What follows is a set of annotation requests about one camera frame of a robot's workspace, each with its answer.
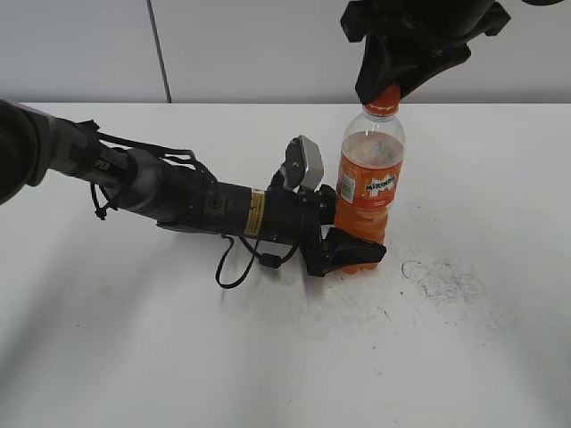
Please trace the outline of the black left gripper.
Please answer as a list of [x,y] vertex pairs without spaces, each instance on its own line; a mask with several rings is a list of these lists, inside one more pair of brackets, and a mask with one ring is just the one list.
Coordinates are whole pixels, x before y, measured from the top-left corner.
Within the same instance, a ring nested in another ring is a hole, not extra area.
[[264,253],[262,265],[279,268],[293,257],[302,255],[309,275],[360,265],[376,265],[386,254],[386,247],[377,242],[351,235],[332,227],[325,239],[321,227],[335,222],[337,195],[329,185],[318,190],[298,193],[271,187],[266,192],[262,239],[286,244],[291,250],[285,256]]

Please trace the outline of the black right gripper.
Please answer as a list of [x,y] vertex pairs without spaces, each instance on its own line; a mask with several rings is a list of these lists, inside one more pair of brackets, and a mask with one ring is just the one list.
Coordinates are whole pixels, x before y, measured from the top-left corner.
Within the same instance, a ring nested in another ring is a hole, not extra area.
[[496,1],[350,1],[340,20],[351,43],[365,40],[355,84],[362,104],[397,82],[401,99],[465,63],[468,43],[495,37],[510,21]]

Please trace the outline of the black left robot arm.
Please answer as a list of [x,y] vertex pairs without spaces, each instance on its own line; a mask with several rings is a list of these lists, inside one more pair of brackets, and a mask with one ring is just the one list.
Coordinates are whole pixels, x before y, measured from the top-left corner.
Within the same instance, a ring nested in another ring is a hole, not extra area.
[[297,136],[264,190],[220,182],[190,150],[102,133],[28,106],[1,103],[1,199],[41,183],[48,170],[86,181],[94,212],[125,210],[164,229],[240,241],[252,260],[279,268],[286,256],[260,252],[262,242],[300,253],[307,273],[377,263],[383,244],[334,227],[337,197],[322,183],[318,146]]

